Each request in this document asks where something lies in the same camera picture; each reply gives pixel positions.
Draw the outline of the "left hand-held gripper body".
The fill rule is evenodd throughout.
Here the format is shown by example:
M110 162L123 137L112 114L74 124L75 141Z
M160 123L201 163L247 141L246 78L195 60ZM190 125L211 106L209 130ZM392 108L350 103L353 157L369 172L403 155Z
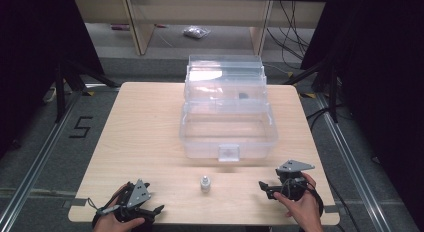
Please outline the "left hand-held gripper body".
M140 206L150 199L147 190L149 183L144 183L139 179L135 184L128 182L123 191L118 194L116 204L119 208L114 212L115 218L120 222L128 222L138 216Z

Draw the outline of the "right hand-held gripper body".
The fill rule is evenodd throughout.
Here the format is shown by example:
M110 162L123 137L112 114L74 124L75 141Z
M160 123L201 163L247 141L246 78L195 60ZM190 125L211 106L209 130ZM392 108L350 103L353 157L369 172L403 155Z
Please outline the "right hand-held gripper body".
M296 160L288 160L275 169L276 174L281 182L281 186L277 189L290 200L298 201L307 188L307 179L303 175L303 171L314 169L315 166Z

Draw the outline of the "clear plastic storage box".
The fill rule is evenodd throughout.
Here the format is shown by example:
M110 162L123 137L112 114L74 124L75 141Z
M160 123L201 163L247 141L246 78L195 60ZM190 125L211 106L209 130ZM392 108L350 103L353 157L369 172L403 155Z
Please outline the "clear plastic storage box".
M266 157L278 130L261 58L191 55L179 137L189 158L234 162Z

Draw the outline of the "person's right hand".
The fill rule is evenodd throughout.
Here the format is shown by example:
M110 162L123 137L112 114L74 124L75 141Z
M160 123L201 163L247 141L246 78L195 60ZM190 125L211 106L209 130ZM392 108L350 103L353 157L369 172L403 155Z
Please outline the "person's right hand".
M315 189L316 182L309 174L304 173L303 175L308 181L308 190L304 192L301 199L292 201L284 195L283 197L276 195L276 199L287 208L285 216L292 217L305 232L324 232L319 203L311 193Z

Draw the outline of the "person's left hand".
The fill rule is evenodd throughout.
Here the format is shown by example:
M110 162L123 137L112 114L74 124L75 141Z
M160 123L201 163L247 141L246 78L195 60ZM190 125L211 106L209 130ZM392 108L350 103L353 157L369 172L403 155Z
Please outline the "person's left hand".
M130 232L137 226L142 225L145 222L144 218L136 218L128 222L120 222L115 218L113 213L101 216L92 232Z

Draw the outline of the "black metal stand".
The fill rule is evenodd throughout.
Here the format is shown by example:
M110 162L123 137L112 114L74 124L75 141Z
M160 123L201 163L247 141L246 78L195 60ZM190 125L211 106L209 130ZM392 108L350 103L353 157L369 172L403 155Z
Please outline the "black metal stand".
M55 72L57 101L57 115L55 122L59 122L64 117L66 111L64 83L67 82L72 91L85 92L87 90L87 86L80 77L81 74L88 75L107 87L120 87L119 83L108 79L103 72L93 70L71 59L62 59L58 63Z
M330 117L335 123L338 122L336 115L336 100L337 100L337 70L333 59L324 58L322 61L304 70L297 76L294 76L283 82L283 85L294 85L295 83L315 74L315 79L312 83L314 92L323 92L328 89L329 92L329 105L327 110Z

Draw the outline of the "black curtain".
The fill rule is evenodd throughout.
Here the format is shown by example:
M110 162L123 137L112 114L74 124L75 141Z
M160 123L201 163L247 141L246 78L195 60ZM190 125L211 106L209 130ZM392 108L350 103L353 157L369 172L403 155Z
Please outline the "black curtain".
M424 0L327 0L302 66L329 52L357 5L359 23L339 53L342 91L424 232Z
M0 158L67 61L103 72L75 0L0 0Z

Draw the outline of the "clear plastic bag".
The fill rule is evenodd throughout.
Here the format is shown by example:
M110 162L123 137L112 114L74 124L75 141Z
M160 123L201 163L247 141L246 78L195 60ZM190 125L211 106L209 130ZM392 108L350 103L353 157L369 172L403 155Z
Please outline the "clear plastic bag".
M201 39L210 34L207 28L190 25L183 30L183 35L193 39Z

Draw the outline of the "aluminium floor rail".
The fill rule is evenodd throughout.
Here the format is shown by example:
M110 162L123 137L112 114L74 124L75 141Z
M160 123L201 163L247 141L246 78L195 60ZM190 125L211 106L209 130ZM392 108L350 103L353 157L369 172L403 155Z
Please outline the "aluminium floor rail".
M338 147L341 157L347 167L347 170L352 178L356 190L366 208L368 215L377 232L392 232L387 218L379 205L376 196L372 192L366 178L361 171L348 143L345 139L339 125L334 121L335 114L327 111L324 115L326 124L332 134L332 137Z
M25 204L25 201L30 194L31 189L33 188L33 185L35 184L46 162L48 161L75 104L78 102L81 96L81 92L73 92L69 96L69 100L66 103L62 116L54 123L53 128L51 129L47 139L35 157L35 160L31 164L31 167L25 174L22 182L14 191L9 203L7 204L7 207L1 213L0 232L9 232L13 227L20 211Z

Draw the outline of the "light wooden shelf frame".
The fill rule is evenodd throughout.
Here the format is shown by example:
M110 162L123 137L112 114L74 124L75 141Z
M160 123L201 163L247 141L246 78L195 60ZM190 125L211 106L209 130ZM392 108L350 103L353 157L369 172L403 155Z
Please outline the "light wooden shelf frame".
M250 29L260 55L268 27L317 27L322 2L277 0L74 0L86 23L127 24L136 53L146 53L157 24L240 26Z

